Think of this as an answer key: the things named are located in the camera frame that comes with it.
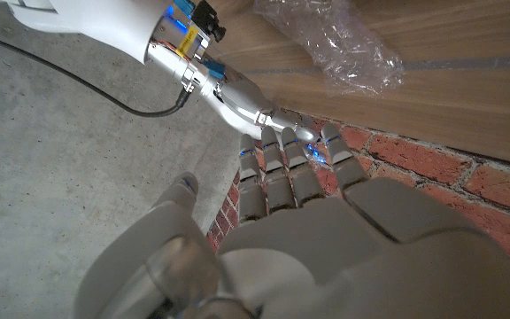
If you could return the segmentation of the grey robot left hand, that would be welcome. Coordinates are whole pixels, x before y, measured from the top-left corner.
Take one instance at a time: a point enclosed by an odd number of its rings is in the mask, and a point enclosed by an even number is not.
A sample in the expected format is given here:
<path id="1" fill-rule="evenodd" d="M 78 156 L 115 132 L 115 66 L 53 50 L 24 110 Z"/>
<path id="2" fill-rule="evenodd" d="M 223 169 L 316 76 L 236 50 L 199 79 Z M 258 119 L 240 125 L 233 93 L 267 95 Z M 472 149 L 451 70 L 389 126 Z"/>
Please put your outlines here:
<path id="1" fill-rule="evenodd" d="M 81 281 L 76 318 L 510 318 L 510 258 L 428 194 L 370 178 L 332 125 L 328 197 L 294 131 L 240 142 L 238 225 L 212 248 L 178 175 Z"/>

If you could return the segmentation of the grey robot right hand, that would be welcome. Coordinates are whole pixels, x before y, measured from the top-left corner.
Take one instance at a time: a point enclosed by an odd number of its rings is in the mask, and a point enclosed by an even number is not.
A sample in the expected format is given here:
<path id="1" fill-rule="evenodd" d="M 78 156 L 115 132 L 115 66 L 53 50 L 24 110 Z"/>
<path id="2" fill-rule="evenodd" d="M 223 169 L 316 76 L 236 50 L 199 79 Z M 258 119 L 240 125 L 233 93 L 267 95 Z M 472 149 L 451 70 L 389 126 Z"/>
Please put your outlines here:
<path id="1" fill-rule="evenodd" d="M 231 128 L 256 140 L 261 140 L 264 127 L 272 128 L 277 136 L 291 128 L 301 144 L 320 140 L 302 115 L 277 106 L 255 82 L 233 68 L 222 79 L 208 75 L 200 95 Z"/>

